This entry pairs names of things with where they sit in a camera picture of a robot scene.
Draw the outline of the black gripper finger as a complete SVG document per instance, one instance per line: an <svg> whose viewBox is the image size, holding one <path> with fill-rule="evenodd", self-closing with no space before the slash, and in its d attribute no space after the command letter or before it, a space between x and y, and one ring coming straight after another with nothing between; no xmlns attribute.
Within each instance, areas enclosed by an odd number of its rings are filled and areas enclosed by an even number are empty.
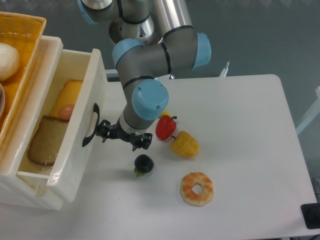
<svg viewBox="0 0 320 240"><path fill-rule="evenodd" d="M132 151L135 151L137 149L144 149L147 150L153 139L152 133L144 133L141 135L134 135L133 139L131 140L132 144Z"/></svg>
<svg viewBox="0 0 320 240"><path fill-rule="evenodd" d="M102 142L104 143L107 139L116 139L116 126L112 125L108 120L102 120L95 133L96 136L100 137Z"/></svg>

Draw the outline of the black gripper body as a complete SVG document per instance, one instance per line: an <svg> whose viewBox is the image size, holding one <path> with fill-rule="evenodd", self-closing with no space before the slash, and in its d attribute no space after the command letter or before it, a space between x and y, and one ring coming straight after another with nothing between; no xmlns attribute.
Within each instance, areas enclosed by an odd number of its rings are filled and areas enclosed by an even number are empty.
<svg viewBox="0 0 320 240"><path fill-rule="evenodd" d="M116 139L120 139L120 140L122 140L124 142L131 143L131 140L133 139L133 136L136 135L136 134L134 132L132 132L132 133L125 132L122 129L122 127L121 127L119 122L117 122L114 125L116 127Z"/></svg>

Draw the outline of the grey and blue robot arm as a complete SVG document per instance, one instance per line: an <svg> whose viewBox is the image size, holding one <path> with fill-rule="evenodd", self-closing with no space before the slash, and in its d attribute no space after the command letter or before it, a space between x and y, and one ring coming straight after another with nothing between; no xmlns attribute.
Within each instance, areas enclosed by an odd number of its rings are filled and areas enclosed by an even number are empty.
<svg viewBox="0 0 320 240"><path fill-rule="evenodd" d="M80 0L77 4L89 23L119 20L120 34L127 26L142 27L136 36L123 35L112 50L126 106L115 124L98 119L92 135L148 149L153 137L148 128L169 102L158 77L208 64L210 40L194 30L183 0Z"/></svg>

